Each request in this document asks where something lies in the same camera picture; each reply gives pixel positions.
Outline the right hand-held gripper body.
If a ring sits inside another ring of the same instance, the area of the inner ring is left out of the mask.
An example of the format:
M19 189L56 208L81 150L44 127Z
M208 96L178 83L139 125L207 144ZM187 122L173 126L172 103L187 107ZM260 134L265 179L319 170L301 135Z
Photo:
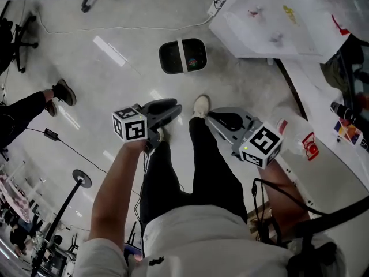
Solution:
M227 127L232 132L232 156L240 161L264 169L281 150L281 134L257 117L230 117Z

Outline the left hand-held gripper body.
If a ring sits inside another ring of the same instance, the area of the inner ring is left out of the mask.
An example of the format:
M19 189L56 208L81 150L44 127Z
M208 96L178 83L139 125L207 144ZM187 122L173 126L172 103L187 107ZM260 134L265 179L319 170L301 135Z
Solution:
M124 142L146 141L145 152L152 152L160 144L158 119L148 108L134 104L112 113L115 134Z

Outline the black trash bin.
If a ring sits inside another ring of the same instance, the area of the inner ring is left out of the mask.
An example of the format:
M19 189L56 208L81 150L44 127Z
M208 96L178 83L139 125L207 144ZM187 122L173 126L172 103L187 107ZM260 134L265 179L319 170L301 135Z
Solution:
M202 70L208 62L205 44L198 38L179 38L163 44L159 48L159 60L166 74Z

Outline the person's left forearm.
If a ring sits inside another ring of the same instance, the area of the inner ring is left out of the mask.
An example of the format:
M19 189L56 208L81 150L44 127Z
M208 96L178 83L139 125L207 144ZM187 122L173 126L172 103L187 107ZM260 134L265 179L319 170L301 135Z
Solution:
M123 248L131 190L145 140L125 143L95 197L89 239L107 239Z

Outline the person's right forearm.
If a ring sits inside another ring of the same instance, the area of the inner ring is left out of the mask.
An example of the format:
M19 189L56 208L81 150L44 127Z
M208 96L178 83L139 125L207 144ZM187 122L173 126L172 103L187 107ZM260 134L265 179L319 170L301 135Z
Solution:
M297 201L305 204L296 186L286 175L278 161L274 160L265 169L258 169L258 171L262 180L276 185ZM273 189L269 185L266 185L265 190L272 209L272 215L283 234L295 224L310 219L309 213L298 206L288 196Z

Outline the person's left white shoe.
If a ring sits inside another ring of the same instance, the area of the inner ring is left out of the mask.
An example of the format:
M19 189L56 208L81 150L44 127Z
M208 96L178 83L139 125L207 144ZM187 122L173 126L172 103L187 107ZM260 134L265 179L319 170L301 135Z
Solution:
M159 134L159 142L166 141L169 143L171 139L171 134L166 126L159 127L157 129L157 132Z

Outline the clear water jug red cap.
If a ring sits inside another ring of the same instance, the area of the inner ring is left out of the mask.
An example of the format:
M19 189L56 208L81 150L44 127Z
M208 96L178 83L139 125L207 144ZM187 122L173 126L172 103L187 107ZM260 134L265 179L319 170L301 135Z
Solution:
M283 137L281 152L289 150L295 155L302 156L312 161L319 154L315 142L315 133L308 121L295 115L282 117L276 125L277 131Z

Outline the white floor tape strip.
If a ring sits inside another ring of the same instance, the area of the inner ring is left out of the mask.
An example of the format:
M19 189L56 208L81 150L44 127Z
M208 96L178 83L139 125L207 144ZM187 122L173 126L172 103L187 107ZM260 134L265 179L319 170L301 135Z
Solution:
M110 44L106 43L101 37L95 36L93 39L95 45L98 46L101 51L106 53L118 66L122 67L125 65L126 60L124 57L116 51Z

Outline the black power adapter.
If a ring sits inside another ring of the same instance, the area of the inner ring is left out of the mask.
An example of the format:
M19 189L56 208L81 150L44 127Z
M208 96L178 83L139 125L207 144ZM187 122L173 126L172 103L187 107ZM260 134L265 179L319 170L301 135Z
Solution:
M45 128L43 134L44 134L44 136L48 137L49 139L51 139L53 141L61 141L58 134L55 133L54 131L50 130L50 129Z

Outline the coloured card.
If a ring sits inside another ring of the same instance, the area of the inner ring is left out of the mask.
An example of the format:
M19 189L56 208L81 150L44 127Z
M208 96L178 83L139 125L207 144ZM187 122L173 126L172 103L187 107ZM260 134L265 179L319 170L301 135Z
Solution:
M363 141L362 131L340 117L334 126L334 130L337 132L339 138L346 140L355 147L359 146Z

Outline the black bottle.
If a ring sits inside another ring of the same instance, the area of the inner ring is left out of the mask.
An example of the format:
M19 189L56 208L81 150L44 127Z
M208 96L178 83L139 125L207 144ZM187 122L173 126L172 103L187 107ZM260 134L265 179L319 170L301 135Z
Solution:
M350 121L352 123L356 120L356 115L350 108L337 102L332 102L330 107L333 110L333 112L340 118Z

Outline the black pole stand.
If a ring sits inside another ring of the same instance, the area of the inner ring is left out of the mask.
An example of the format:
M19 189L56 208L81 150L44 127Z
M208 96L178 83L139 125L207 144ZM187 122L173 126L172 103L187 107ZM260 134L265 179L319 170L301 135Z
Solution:
M47 246L50 243L50 240L52 238L53 233L55 232L57 225L59 221L62 218L62 215L66 211L66 208L69 206L69 203L71 202L72 198L74 197L75 193L77 192L79 187L82 188L90 188L92 186L92 181L90 177L83 172L82 170L75 169L72 172L72 177L75 180L76 184L74 188L71 190L69 195L67 196L66 200L64 201L63 205L61 206L59 212L57 213L54 221L51 224L51 227L48 229L48 232L46 236L44 237L44 240L37 251L36 258L32 261L32 271L31 271L31 277L37 277L38 270L40 269L40 266L42 264L42 260L44 257L44 253L46 252Z

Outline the white power strip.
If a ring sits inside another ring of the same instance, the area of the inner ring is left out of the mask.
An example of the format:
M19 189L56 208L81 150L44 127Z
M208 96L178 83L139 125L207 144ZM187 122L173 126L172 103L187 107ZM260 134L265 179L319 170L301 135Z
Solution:
M223 7L227 0L213 0L210 8L207 11L208 16L215 16L217 12Z

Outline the person's white shirt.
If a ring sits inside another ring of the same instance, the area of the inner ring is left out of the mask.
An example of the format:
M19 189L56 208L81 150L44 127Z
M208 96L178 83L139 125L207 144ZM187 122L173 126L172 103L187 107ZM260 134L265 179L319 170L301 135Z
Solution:
M287 277L289 248L254 240L245 222L214 205L168 211L144 232L141 261L126 261L122 251L126 204L96 202L90 237L81 245L73 277Z

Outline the checkered cloth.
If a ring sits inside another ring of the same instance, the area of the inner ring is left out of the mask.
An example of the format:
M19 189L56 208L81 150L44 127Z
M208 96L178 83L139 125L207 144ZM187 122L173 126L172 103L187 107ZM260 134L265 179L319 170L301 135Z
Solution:
M20 193L15 184L12 183L6 175L1 174L0 194L23 221L26 223L30 223L32 221L32 215L29 210L29 202L27 198Z

